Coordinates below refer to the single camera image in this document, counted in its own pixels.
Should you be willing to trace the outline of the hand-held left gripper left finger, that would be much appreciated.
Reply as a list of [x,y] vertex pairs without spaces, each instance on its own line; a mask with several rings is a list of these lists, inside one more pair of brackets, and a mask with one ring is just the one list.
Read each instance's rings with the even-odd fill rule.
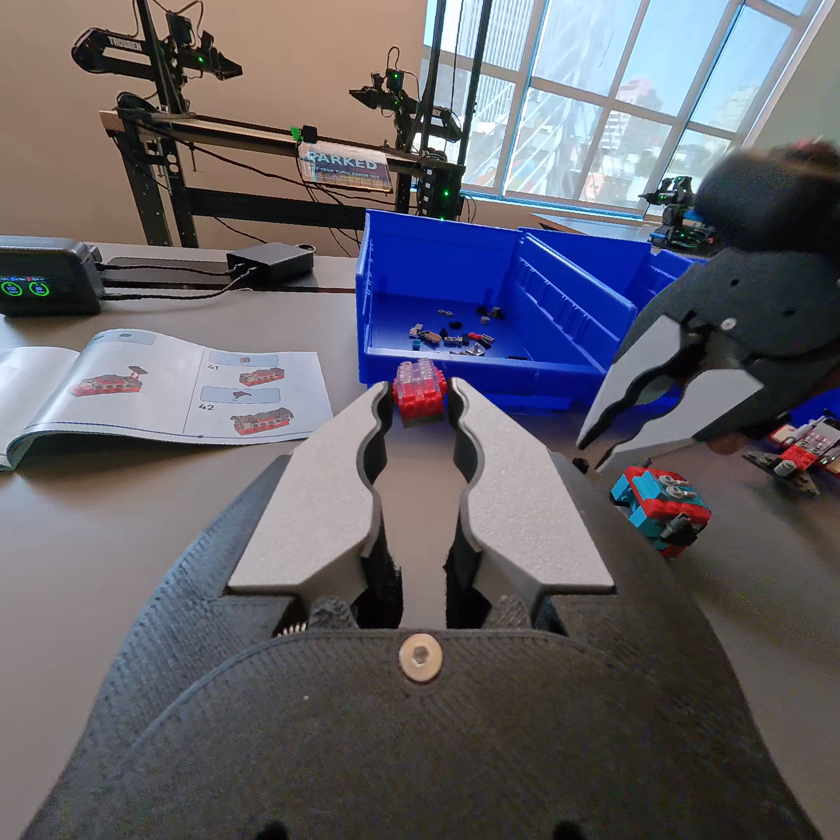
[[392,386],[380,382],[295,448],[228,579],[232,593],[291,596],[306,613],[333,597],[363,627],[399,627],[402,574],[373,487],[392,412]]

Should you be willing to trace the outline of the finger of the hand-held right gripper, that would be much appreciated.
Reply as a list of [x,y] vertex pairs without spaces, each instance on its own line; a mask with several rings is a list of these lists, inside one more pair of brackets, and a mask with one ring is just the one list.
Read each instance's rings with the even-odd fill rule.
[[[613,367],[594,401],[594,437],[599,437],[642,384],[647,372]],[[762,389],[743,370],[712,369],[698,374],[669,413],[649,420],[637,434],[604,454],[594,467],[598,473],[622,473],[647,458],[669,455],[692,446],[701,432]]]
[[667,393],[679,378],[689,349],[689,333],[667,316],[643,331],[606,373],[581,427],[577,448],[588,448],[627,409]]

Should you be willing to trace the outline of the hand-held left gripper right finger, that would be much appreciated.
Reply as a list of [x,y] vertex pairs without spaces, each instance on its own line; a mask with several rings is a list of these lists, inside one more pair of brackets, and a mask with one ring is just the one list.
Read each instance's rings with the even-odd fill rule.
[[448,381],[466,487],[446,560],[447,627],[563,627],[558,595],[615,583],[547,446],[462,378]]

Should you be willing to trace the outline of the blue plastic storage bin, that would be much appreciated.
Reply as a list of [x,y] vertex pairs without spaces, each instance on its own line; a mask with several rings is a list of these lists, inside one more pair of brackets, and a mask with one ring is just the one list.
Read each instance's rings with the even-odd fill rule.
[[[360,382],[390,380],[398,363],[425,355],[506,408],[509,395],[521,393],[515,376],[530,372],[529,362],[415,352],[406,331],[417,322],[442,325],[441,308],[468,322],[477,306],[498,305],[523,232],[370,211],[355,279]],[[520,345],[506,319],[500,337]]]
[[694,265],[705,265],[706,257],[682,255],[670,250],[660,249],[652,252],[649,261],[651,275],[648,287],[653,295],[669,286],[675,279],[682,277],[688,268]]
[[636,316],[655,297],[650,245],[530,229],[515,249],[505,295],[530,372],[516,373],[514,413],[588,407]]

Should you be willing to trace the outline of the teal red toy brick robot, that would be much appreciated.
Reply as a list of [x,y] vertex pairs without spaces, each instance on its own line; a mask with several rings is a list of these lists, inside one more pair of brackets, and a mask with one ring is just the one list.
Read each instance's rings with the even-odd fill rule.
[[711,510],[697,488],[672,471],[629,467],[610,489],[610,499],[669,560],[695,543],[711,520]]

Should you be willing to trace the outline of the red clear toy brick assembly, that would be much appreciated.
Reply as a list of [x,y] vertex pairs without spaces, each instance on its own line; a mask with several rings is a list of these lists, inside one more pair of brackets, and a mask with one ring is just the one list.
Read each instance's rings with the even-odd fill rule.
[[399,364],[392,383],[392,399],[405,427],[444,417],[448,383],[444,373],[426,357]]

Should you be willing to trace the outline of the grey desk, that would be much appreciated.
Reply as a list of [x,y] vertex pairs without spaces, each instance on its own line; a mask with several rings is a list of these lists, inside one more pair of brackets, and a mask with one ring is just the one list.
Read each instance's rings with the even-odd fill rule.
[[[3,320],[2,347],[80,350],[114,328],[316,351],[335,413],[362,393],[351,292],[116,302],[89,319]],[[55,436],[2,474],[2,838],[19,837],[60,776],[161,578],[290,448]],[[675,576],[719,636],[788,785],[838,838],[838,482],[804,498],[738,455],[699,448],[659,464],[695,481],[712,510]]]

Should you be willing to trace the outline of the red white toy brick plane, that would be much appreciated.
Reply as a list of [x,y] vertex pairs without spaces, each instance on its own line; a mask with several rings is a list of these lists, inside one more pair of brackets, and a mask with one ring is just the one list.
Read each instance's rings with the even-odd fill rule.
[[804,425],[786,424],[769,436],[772,451],[745,450],[741,458],[782,485],[809,498],[821,491],[814,474],[823,470],[838,477],[839,420],[825,412]]

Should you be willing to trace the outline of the long grey workbench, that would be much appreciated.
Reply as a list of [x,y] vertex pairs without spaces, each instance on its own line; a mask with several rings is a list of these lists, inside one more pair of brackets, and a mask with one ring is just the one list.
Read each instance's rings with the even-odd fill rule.
[[583,216],[564,216],[553,213],[530,213],[532,221],[543,230],[565,234],[588,235],[648,243],[656,224],[628,223],[622,219],[600,219]]

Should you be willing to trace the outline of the pile of small toy bricks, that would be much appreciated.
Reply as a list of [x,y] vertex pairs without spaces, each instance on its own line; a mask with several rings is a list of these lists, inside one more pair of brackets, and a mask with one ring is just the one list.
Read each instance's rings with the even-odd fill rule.
[[474,318],[468,322],[457,320],[450,309],[438,309],[437,314],[444,319],[442,325],[428,327],[417,322],[406,331],[412,351],[427,349],[473,358],[533,361],[533,356],[510,337],[500,337],[507,312],[498,305],[477,306]]

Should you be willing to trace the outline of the grey table brown edge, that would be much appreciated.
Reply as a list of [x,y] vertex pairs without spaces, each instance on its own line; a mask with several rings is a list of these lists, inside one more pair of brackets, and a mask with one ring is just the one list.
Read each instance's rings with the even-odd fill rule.
[[[178,265],[202,268],[211,266],[211,271],[221,271],[227,267],[227,251],[213,248],[182,248],[148,245],[124,245],[106,243],[86,243],[92,252],[98,252],[99,262],[103,264],[144,264]],[[355,289],[356,259],[315,255],[313,272],[320,287]]]

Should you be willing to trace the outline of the black adapter box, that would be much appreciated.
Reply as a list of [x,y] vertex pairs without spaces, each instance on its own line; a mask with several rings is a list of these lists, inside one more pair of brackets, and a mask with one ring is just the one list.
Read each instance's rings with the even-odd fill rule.
[[274,290],[297,284],[314,270],[314,253],[299,246],[268,243],[226,253],[228,271],[240,285]]

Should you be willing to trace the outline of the clear printed sign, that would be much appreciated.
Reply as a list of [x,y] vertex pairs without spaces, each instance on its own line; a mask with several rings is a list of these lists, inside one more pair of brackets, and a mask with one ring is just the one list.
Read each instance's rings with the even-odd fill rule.
[[300,142],[297,159],[304,182],[390,194],[391,170],[382,150],[319,141]]

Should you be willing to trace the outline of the black charger green display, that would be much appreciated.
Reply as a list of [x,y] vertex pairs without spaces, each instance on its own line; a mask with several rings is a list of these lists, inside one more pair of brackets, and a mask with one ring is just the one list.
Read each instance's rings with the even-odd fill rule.
[[102,309],[97,247],[68,238],[1,237],[1,313],[90,317]]

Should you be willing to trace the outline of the black metal rig frame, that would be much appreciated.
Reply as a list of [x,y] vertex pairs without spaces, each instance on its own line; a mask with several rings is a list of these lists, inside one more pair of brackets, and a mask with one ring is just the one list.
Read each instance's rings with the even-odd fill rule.
[[[158,39],[148,2],[132,2],[137,33],[156,48]],[[322,227],[332,230],[362,230],[365,210],[343,204],[336,199],[334,204],[322,205],[314,199],[309,202],[297,199],[258,196],[256,194],[220,192],[199,187],[190,187],[182,173],[182,161],[178,152],[180,145],[190,152],[201,151],[217,161],[245,169],[258,175],[290,182],[283,175],[259,171],[254,167],[210,152],[210,146],[237,149],[259,154],[276,154],[298,161],[298,144],[289,129],[279,129],[250,122],[204,116],[191,112],[190,104],[183,96],[183,87],[175,87],[163,73],[163,66],[157,56],[153,58],[154,94],[159,103],[154,106],[145,98],[129,91],[121,92],[117,104],[111,110],[100,111],[100,119],[108,137],[116,144],[123,166],[129,178],[134,204],[138,210],[143,233],[150,246],[173,246],[174,242],[167,223],[167,216],[161,198],[165,191],[170,196],[171,211],[181,246],[197,248],[198,239],[194,225],[195,217],[211,217],[217,220],[237,219],[267,224],[288,224],[304,227]],[[423,137],[431,130],[426,121],[431,119],[434,107],[421,100],[411,106],[403,91],[386,91],[383,85],[387,77],[373,75],[371,88],[352,91],[359,101],[373,102],[393,100],[396,147],[387,144],[373,146],[352,143],[319,135],[319,141],[347,144],[366,149],[377,149],[385,153],[395,181],[394,210],[406,213],[410,207],[412,179],[418,174],[421,164],[431,161],[433,165],[446,161],[435,158],[430,152],[415,153],[412,150],[418,134]]]

